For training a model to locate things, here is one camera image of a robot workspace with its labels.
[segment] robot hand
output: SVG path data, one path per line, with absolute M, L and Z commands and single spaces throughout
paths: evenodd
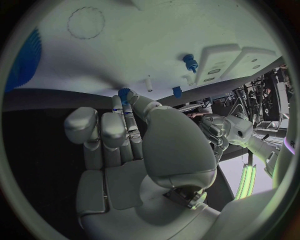
M 219 162 L 223 152 L 228 148 L 227 135 L 230 130 L 230 123 L 225 117 L 217 114 L 206 114 L 202 117 L 199 125 L 210 143 L 214 144 L 214 156 Z

